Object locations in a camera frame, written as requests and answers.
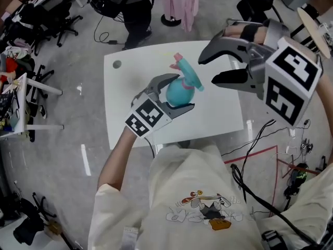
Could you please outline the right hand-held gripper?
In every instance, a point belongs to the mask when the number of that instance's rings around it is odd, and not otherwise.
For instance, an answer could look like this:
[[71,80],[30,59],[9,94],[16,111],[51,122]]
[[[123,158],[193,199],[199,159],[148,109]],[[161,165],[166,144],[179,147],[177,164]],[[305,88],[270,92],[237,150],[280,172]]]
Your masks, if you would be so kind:
[[198,64],[206,65],[222,55],[247,63],[246,69],[220,72],[211,83],[220,88],[250,90],[250,77],[259,85],[258,97],[268,113],[286,126],[295,127],[323,74],[321,58],[308,57],[280,22],[269,20],[261,25],[268,28],[262,45],[233,37],[214,37],[202,50]]

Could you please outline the person's right hand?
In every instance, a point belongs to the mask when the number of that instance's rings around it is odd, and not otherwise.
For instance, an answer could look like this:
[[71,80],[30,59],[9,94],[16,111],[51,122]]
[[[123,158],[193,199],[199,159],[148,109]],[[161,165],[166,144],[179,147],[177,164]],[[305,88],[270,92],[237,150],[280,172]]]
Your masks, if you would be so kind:
[[261,24],[238,23],[224,29],[223,36],[263,44],[268,28]]

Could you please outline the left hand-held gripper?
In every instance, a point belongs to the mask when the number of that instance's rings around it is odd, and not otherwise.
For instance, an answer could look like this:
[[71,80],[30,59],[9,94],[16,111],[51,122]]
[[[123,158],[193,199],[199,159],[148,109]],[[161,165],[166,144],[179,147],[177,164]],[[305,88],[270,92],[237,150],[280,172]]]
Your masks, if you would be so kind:
[[192,103],[173,107],[168,102],[159,100],[161,90],[179,76],[176,73],[156,76],[148,84],[148,89],[145,88],[133,98],[125,125],[137,137],[145,138],[195,107]]

